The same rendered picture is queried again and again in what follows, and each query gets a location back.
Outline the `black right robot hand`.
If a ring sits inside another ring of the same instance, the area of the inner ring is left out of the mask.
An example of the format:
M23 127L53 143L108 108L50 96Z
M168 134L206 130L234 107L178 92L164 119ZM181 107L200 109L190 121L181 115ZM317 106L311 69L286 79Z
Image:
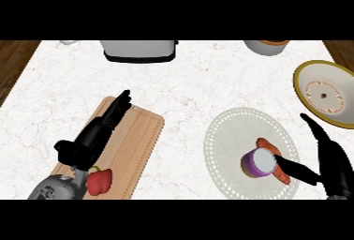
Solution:
M302 164L280 156L276 156L276 163L283 172L301 182L311 186L321 183L327 197L339 195L345 196L348 200L354 200L354 169L346 153L341 145L330 140L321 126L311 117L305 113L299 117L305 121L317 140L320 173L314 173Z

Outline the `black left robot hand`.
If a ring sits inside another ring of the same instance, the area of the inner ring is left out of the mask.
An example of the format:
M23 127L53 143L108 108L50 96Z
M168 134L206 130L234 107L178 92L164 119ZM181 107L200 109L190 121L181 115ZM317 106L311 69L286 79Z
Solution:
M102 116L97 116L77 135L75 140L60 140L54 144L57 161L81 171L87 171L96 164L112 132L124 114L131 108L130 91L124 90L110 103Z

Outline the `round pale placemat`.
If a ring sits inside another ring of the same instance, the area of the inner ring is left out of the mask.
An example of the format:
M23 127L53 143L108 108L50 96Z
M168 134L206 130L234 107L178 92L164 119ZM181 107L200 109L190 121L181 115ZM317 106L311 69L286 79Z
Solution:
M286 159L299 162L292 138L277 120L265 112L239 107L221 112L209 124L203 143L209 177L228 199L289 200L298 179L285 185L271 174L252 178L242 171L240 159L255 149L258 138L276 146Z

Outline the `white bowl with yellow rim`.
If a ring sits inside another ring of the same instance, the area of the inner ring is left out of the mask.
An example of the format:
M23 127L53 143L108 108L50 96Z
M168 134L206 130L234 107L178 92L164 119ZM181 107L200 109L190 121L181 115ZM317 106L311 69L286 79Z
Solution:
M318 119L354 129L354 71L324 60L307 61L295 70L293 88Z

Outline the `pale wooden cutting board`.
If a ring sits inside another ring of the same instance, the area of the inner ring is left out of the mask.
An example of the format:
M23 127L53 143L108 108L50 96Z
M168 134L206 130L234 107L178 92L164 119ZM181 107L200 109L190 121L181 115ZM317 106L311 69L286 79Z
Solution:
M103 99L90 121L103 115L115 99L115 97ZM162 126L164 118L131 104L131 108L112 132L99 160L93 167L84 171L90 174L99 170L112 170L109 191L96 197L103 199L127 199L131 197ZM74 177L75 170L78 170L75 167L60 163L59 167L54 168L53 175L63 174Z

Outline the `red bell pepper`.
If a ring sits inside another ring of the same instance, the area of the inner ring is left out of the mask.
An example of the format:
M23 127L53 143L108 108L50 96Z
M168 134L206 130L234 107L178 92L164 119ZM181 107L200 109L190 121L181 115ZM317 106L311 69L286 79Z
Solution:
M99 196L109 191L112 185L112 170L99 170L88 174L87 189L91 196Z

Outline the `orange carrot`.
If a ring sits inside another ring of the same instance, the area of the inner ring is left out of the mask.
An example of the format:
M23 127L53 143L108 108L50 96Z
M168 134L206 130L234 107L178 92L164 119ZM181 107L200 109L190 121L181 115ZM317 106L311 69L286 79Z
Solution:
M257 139L255 146L258 148L265 148L274 155L277 156L280 155L277 148L271 145L271 143L264 138ZM285 185L290 184L290 176L283 172L279 166L276 166L273 175Z

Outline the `grey toaster with black base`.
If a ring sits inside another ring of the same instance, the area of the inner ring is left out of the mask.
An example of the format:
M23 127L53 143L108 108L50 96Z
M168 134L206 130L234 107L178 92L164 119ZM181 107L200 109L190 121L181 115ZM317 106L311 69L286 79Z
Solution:
M110 62L164 63L175 58L177 40L102 40L99 43Z

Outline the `white cup with orange rim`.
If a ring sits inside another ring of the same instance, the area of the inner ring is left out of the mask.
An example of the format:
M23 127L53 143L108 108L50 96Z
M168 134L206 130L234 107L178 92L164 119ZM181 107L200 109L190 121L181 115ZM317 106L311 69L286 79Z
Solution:
M274 56L283 52L287 40L245 40L248 48L259 55Z

